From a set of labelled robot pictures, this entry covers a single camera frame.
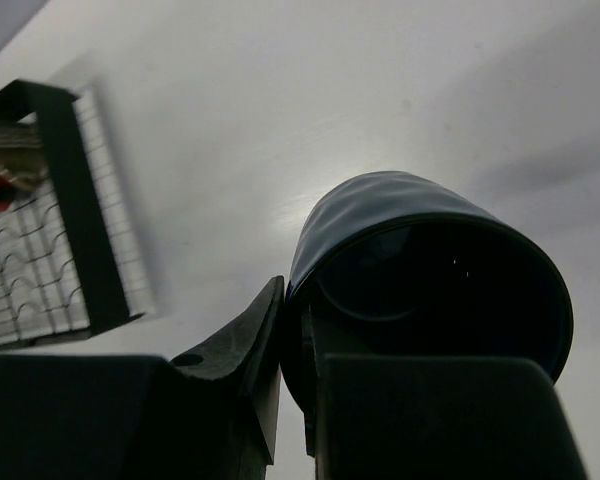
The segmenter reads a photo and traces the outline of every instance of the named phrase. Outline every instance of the black plastic part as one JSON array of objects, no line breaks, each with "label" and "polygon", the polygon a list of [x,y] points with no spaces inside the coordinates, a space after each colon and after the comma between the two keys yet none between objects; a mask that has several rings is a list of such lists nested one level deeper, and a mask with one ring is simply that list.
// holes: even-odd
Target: black plastic part
[{"label": "black plastic part", "polygon": [[174,359],[179,367],[149,356],[0,355],[0,479],[264,480],[283,292],[272,279],[211,337],[236,342],[213,378],[194,369],[216,359],[191,351]]},{"label": "black plastic part", "polygon": [[[16,80],[0,91],[0,120],[19,121],[36,114],[89,316],[87,331],[97,335],[131,319],[73,110],[75,100],[66,90]],[[57,337],[58,341],[66,338]],[[25,343],[35,343],[35,339]]]},{"label": "black plastic part", "polygon": [[282,371],[305,415],[307,311],[341,320],[377,354],[522,357],[554,381],[573,336],[569,292],[537,245],[407,172],[360,175],[320,199],[286,301]]},{"label": "black plastic part", "polygon": [[583,480],[551,380],[503,358],[327,355],[318,480]]},{"label": "black plastic part", "polygon": [[284,278],[274,277],[242,314],[171,361],[194,381],[236,389],[270,465],[278,421],[278,336],[283,304]]}]

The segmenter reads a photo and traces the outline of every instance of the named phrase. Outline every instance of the metal wire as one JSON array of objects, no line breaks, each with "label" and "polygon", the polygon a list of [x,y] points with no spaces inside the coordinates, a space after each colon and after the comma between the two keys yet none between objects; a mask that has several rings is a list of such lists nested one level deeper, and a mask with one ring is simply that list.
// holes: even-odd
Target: metal wire
[{"label": "metal wire", "polygon": [[[99,110],[88,93],[75,107],[127,302],[137,318],[152,308],[152,299]],[[0,344],[88,325],[64,222],[47,179],[35,193],[0,213]]]}]

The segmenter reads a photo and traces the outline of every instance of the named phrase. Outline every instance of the dark surface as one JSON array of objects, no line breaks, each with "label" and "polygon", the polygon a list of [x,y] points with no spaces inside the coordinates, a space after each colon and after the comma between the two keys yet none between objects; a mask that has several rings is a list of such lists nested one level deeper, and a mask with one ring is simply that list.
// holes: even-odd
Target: dark surface
[{"label": "dark surface", "polygon": [[0,480],[264,480],[283,295],[283,279],[272,279],[223,329],[220,338],[238,346],[213,379],[194,367],[214,358],[191,352],[178,367],[148,356],[0,355]]},{"label": "dark surface", "polygon": [[554,380],[573,336],[566,285],[537,245],[406,172],[354,177],[316,204],[286,299],[282,370],[305,411],[308,308],[348,323],[376,353],[523,357]]},{"label": "dark surface", "polygon": [[529,361],[331,355],[318,392],[319,480],[586,478]]}]

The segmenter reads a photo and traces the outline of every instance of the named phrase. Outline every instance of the wire basket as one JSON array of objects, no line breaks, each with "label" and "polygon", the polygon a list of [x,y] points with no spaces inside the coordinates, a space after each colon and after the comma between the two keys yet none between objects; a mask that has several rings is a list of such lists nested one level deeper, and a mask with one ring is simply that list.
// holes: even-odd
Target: wire basket
[{"label": "wire basket", "polygon": [[0,213],[0,350],[87,338],[151,309],[146,271],[89,92],[15,81],[0,120],[35,121],[48,178]]}]

